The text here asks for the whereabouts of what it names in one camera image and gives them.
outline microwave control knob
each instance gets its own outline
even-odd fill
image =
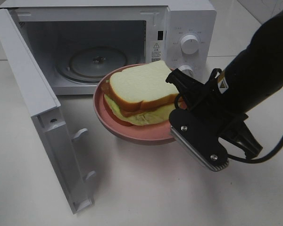
[[[188,34],[180,40],[181,50],[185,54],[193,54],[199,48],[199,40],[193,34]]]
[[[188,65],[181,65],[178,68],[180,71],[182,71],[183,73],[185,73],[186,75],[190,76],[190,77],[194,77],[194,72],[192,70],[192,68]]]

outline label sticker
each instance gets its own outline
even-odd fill
[[[162,41],[152,41],[150,47],[151,62],[162,59]]]
[[[224,72],[222,72],[221,75],[219,75],[217,81],[218,81],[218,89],[219,89],[220,93],[223,94],[228,89],[228,84],[225,80]]]

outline pink plate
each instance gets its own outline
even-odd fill
[[[175,141],[170,134],[170,122],[165,121],[159,124],[148,125],[148,126],[123,126],[116,122],[110,117],[104,106],[104,93],[100,86],[103,82],[110,78],[115,72],[121,72],[123,69],[138,65],[128,65],[121,67],[107,74],[98,84],[95,93],[93,95],[93,106],[97,117],[100,122],[104,125],[115,136],[124,140],[141,144],[141,145],[159,145],[166,144]]]

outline white microwave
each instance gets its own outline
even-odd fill
[[[87,186],[96,172],[82,175],[72,143],[87,129],[69,134],[56,95],[93,94],[112,70],[157,60],[201,80],[215,18],[208,0],[0,6],[0,41],[73,213],[91,205]]]

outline white wall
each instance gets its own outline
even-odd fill
[[[238,0],[260,23],[283,9],[283,0]]]

